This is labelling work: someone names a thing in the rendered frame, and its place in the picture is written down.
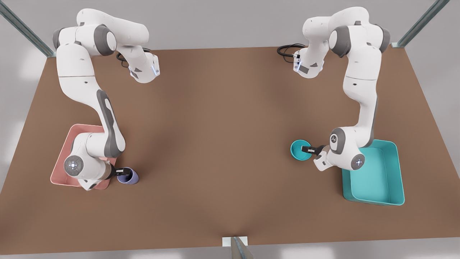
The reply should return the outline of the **lavender purple cup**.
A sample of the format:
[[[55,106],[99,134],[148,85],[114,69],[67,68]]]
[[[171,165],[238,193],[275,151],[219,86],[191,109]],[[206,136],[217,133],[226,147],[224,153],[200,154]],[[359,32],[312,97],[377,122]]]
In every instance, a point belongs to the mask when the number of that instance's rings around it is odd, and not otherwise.
[[[117,176],[117,180],[123,184],[136,184],[139,180],[138,174],[130,167],[125,168],[125,175]]]

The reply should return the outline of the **teal bowl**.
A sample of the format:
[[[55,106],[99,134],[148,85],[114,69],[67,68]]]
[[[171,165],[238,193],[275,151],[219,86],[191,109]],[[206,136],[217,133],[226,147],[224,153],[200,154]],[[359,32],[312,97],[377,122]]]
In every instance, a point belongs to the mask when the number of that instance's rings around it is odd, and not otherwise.
[[[307,150],[311,147],[311,144],[305,140],[296,140],[291,144],[290,152],[294,159],[299,161],[305,161],[311,158],[312,154],[302,151],[302,147],[306,146]]]

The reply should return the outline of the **pink rectangular box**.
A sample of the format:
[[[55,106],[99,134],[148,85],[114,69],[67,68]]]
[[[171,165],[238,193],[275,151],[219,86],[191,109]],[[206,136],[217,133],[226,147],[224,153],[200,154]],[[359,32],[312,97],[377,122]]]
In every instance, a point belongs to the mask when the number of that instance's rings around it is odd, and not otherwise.
[[[50,181],[53,184],[57,185],[64,185],[64,186],[72,186],[72,187],[83,187],[82,184],[77,180],[77,178],[73,178],[69,176],[65,169],[64,163],[67,157],[71,155],[72,148],[74,147],[73,141],[79,134],[99,134],[101,133],[102,136],[104,135],[103,126],[98,125],[87,125],[87,124],[75,124],[73,125],[67,135],[65,143],[62,147],[62,150],[59,154],[59,158],[56,161],[54,169],[51,173]],[[96,148],[94,146],[89,147],[90,151],[88,154],[96,155],[99,157],[100,160],[105,162],[106,164],[110,162],[111,165],[115,165],[116,157],[105,157],[105,144],[102,144],[102,151],[99,150],[100,148]],[[110,183],[109,179],[101,180],[98,184],[93,188],[93,190],[105,190]]]

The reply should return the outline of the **teal rectangular box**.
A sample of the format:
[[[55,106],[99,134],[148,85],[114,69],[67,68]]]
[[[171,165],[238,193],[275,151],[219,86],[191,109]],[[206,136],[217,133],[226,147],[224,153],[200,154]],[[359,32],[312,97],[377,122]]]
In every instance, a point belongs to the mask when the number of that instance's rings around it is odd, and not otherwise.
[[[364,165],[356,171],[342,170],[344,198],[374,205],[403,205],[404,186],[396,144],[374,139],[359,151],[365,157]]]

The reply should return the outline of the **silver frame post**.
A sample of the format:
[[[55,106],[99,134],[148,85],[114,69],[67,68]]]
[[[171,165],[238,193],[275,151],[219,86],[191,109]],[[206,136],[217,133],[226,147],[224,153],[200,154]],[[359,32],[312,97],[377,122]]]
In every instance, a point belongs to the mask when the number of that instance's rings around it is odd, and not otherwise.
[[[436,0],[399,41],[391,43],[391,47],[394,49],[405,48],[449,2],[450,0]]]
[[[248,249],[248,237],[223,237],[222,246],[231,248],[231,259],[254,259],[253,254]]]
[[[55,57],[55,51],[44,43],[2,0],[0,0],[0,15],[46,57]]]

